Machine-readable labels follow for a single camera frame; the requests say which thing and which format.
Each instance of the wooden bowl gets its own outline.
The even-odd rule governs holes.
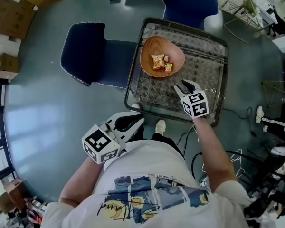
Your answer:
[[[169,62],[173,62],[172,72],[165,73],[165,69],[161,68],[153,70],[153,58],[151,55],[165,54],[169,56]],[[185,63],[185,54],[183,51],[174,45],[172,42],[160,36],[152,36],[148,38],[142,46],[141,66],[142,69],[150,76],[156,78],[168,77],[175,74],[181,69]]]

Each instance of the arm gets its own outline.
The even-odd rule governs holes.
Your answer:
[[[86,158],[62,189],[59,202],[77,207],[92,195],[102,168],[103,165],[98,165],[90,157]]]
[[[205,118],[193,119],[203,153],[211,191],[226,181],[237,181],[232,162]]]

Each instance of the white shoe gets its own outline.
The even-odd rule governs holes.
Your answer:
[[[256,123],[260,123],[264,116],[263,107],[259,106],[256,110]]]
[[[140,109],[140,110],[142,109],[142,106],[138,103],[134,103],[131,107],[136,108],[136,109]]]
[[[155,127],[155,133],[159,133],[163,136],[164,132],[166,131],[166,122],[163,119],[160,119]]]

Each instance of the white t-shirt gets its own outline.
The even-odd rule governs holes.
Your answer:
[[[77,208],[50,203],[42,228],[248,227],[244,188],[227,181],[211,193],[193,179],[183,157],[168,144],[141,140],[110,163],[94,194]],[[275,227],[263,216],[261,227]]]

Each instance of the black pants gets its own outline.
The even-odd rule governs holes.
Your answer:
[[[285,123],[282,122],[280,118],[275,118],[274,121],[277,121],[281,124],[274,123],[274,122],[268,122],[268,120],[273,121],[273,119],[270,119],[267,117],[263,117],[261,120],[262,124],[268,126],[267,132],[272,133],[272,134],[280,137],[281,139],[285,140],[284,126],[281,125],[281,124],[285,124]]]
[[[143,131],[144,131],[144,128],[142,126],[137,131],[137,133],[128,142],[137,141],[137,140],[143,140],[144,139],[143,138]],[[167,143],[173,149],[175,149],[178,153],[180,153],[180,155],[184,158],[184,156],[182,155],[181,151],[179,150],[179,148],[176,146],[176,144],[174,143],[174,141],[172,139],[164,137],[164,136],[160,135],[159,133],[155,133],[152,136],[152,140],[163,142],[163,143]]]

